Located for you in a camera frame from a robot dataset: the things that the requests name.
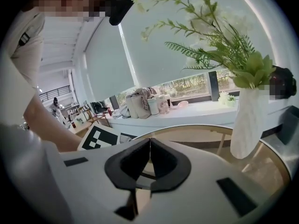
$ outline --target black railing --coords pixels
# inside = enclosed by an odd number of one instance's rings
[[[70,86],[64,86],[52,91],[48,91],[46,93],[40,94],[39,98],[41,99],[42,102],[47,101],[47,100],[53,100],[54,97],[60,96],[60,95],[64,95],[67,93],[70,93],[71,89]]]

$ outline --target forearm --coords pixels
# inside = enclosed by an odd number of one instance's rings
[[[30,101],[24,118],[30,129],[42,140],[48,140],[57,145],[60,152],[77,150],[81,138],[67,130],[51,115],[35,95]]]

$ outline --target textured vase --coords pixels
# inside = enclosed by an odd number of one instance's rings
[[[230,152],[237,159],[247,157],[258,144],[268,113],[269,91],[241,89]]]

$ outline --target gray bin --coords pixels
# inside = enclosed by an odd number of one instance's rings
[[[299,144],[299,109],[291,106],[283,115],[282,129],[277,137],[287,145],[290,142]]]

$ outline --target glass tabletop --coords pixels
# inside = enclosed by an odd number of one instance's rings
[[[270,195],[290,182],[285,163],[279,154],[262,140],[249,156],[244,159],[235,158],[230,152],[232,132],[231,128],[221,126],[186,125],[161,129],[137,139],[168,140],[216,154],[257,182]],[[153,174],[152,166],[148,164],[143,172]]]

